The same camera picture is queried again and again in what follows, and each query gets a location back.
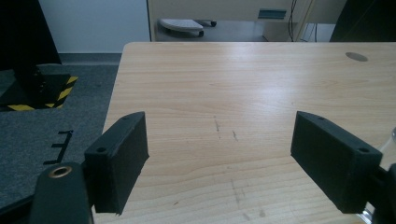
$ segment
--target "yellow and black hazard tape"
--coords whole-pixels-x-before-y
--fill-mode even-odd
[[[49,109],[49,108],[61,108],[64,105],[66,97],[70,94],[73,89],[78,77],[70,77],[67,83],[64,85],[58,100],[52,104],[43,105],[7,105],[1,108],[1,111],[26,111],[35,109]]]

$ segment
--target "black bracket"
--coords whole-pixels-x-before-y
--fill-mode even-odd
[[[374,223],[396,223],[396,165],[379,164],[382,153],[331,121],[297,112],[291,156],[346,214],[375,207]]]

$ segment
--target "white object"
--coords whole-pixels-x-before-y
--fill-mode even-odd
[[[171,20],[160,19],[160,25],[166,29],[179,32],[199,32],[199,36],[204,35],[204,27],[193,20]]]

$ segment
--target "gray carpet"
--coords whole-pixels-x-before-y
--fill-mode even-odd
[[[83,162],[83,152],[102,134],[118,67],[116,65],[51,65],[43,74],[68,73],[78,81],[59,109],[0,112],[0,208],[23,199],[35,190],[38,175],[56,160],[73,130],[63,161]],[[0,93],[14,80],[0,72]]]

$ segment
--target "wooden table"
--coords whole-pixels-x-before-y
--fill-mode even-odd
[[[396,125],[396,44],[127,45],[106,129],[146,111],[150,158],[123,214],[96,222],[359,223],[290,156],[297,110],[381,146]]]

